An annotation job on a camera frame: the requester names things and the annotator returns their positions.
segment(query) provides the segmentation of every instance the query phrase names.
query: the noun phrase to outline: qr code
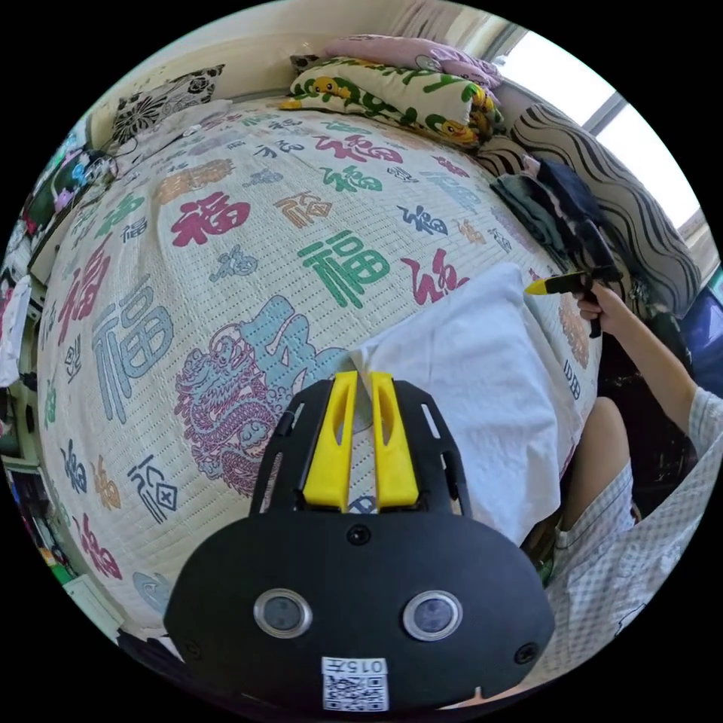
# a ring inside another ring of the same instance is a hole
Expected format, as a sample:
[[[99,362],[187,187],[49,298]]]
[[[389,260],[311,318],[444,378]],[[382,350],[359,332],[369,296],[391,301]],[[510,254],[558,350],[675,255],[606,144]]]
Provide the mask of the qr code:
[[[324,676],[324,708],[357,712],[389,708],[386,676]]]

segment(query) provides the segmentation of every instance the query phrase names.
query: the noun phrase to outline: label sticker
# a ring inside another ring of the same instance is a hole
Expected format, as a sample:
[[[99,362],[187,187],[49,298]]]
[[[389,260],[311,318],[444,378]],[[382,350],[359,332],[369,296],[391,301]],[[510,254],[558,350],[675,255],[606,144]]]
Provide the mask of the label sticker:
[[[383,657],[323,657],[324,710],[389,710]]]

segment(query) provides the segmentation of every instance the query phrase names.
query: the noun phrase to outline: plaid pajamas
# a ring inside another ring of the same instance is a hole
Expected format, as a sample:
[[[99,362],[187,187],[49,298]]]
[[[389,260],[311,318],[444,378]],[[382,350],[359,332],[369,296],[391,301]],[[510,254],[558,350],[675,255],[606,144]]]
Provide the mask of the plaid pajamas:
[[[523,687],[568,673],[645,608],[680,560],[723,459],[723,401],[698,389],[689,436],[698,463],[660,507],[634,524],[628,465],[567,532],[558,534],[548,597],[556,630]]]

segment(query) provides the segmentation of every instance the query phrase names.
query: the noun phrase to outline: yellow tool tip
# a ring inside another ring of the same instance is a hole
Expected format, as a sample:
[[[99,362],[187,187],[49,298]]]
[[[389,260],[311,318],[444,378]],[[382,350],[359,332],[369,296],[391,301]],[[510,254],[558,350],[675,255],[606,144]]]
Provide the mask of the yellow tool tip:
[[[547,294],[547,289],[545,288],[545,280],[544,279],[537,279],[537,281],[533,281],[526,289],[526,294],[537,294],[537,295],[543,295]]]

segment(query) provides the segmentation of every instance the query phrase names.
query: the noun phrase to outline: leg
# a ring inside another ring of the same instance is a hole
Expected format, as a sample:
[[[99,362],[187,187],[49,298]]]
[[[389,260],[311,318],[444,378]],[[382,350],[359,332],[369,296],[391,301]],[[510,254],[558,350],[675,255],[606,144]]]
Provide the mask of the leg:
[[[583,512],[630,462],[623,418],[615,403],[599,397],[575,451],[562,530],[570,530]]]

